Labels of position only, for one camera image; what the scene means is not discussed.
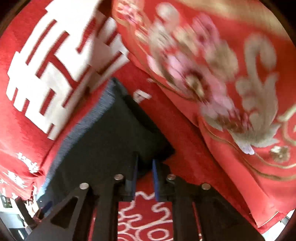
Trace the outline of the red wedding sofa cover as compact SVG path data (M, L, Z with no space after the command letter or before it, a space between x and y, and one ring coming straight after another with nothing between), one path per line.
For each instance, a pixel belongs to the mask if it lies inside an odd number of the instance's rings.
M106 89L107 83L74 112L94 76L96 15L96 1L33 1L1 37L1 193L8 197L29 198L44 183L62 142ZM130 96L125 77L148 86L131 65L115 75ZM159 88L150 91L153 99L139 106L175 150L160 163L190 177L187 155L194 150L186 144L199 135ZM174 240L171 203L156 200L152 169L137 174L134 199L118 204L117 240Z

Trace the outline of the black pants with blue trim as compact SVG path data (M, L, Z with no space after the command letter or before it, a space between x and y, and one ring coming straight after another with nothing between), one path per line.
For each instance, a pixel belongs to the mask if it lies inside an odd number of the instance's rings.
M134 174L145 175L153 161L165 161L174 152L126 88L112 78L62 142L37 195L38 204L56 205L81 183L97 192L100 184L117 174L132 181Z

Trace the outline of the red embroidered cushion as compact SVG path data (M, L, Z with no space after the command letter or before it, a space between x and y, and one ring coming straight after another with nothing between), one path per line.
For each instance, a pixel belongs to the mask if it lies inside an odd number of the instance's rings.
M295 1L113 1L112 17L257 227L295 209Z

